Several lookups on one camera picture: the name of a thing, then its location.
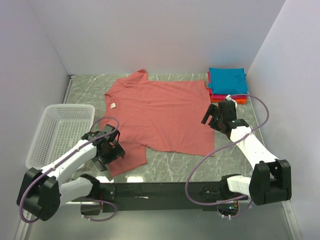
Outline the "salmon pink t shirt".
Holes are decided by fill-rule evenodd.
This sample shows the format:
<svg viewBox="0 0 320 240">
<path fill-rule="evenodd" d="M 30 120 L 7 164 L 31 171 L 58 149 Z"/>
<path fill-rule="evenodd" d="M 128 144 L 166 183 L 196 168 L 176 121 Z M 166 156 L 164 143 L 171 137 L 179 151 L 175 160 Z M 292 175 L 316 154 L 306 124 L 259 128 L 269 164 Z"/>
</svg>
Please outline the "salmon pink t shirt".
<svg viewBox="0 0 320 240">
<path fill-rule="evenodd" d="M 214 130 L 202 124 L 211 104 L 203 79 L 149 80 L 144 70 L 119 78 L 104 95 L 100 125 L 119 124 L 125 156 L 108 165 L 115 177 L 147 163 L 146 149 L 205 156 L 214 150 Z"/>
</svg>

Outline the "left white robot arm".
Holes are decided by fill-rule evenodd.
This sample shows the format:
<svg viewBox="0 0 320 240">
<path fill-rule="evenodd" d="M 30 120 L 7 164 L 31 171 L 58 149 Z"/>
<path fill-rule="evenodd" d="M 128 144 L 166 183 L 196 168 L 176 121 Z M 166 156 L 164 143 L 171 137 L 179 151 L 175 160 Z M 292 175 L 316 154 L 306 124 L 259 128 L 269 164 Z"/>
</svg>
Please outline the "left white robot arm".
<svg viewBox="0 0 320 240">
<path fill-rule="evenodd" d="M 28 169 L 16 200 L 21 220 L 32 222 L 24 216 L 27 211 L 36 220 L 47 221 L 60 206 L 78 198 L 101 203 L 98 179 L 89 174 L 72 181 L 68 178 L 89 160 L 104 166 L 123 158 L 125 151 L 119 144 L 119 136 L 118 127 L 107 124 L 103 131 L 85 133 L 73 148 L 54 162 L 40 169 Z"/>
</svg>

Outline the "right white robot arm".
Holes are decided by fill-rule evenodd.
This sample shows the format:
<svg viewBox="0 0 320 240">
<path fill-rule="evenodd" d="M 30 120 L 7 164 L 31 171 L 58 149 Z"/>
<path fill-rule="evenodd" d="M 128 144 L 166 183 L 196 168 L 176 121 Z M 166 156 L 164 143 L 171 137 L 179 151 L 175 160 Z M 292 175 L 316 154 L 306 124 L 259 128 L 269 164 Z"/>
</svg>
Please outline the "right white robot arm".
<svg viewBox="0 0 320 240">
<path fill-rule="evenodd" d="M 260 206 L 288 201 L 292 197 L 291 165 L 280 160 L 258 140 L 244 119 L 238 119 L 236 105 L 231 100 L 210 105 L 202 124 L 223 133 L 244 154 L 253 172 L 251 177 L 240 174 L 225 175 L 220 181 L 219 193 L 230 200 L 236 194 L 245 195 Z"/>
</svg>

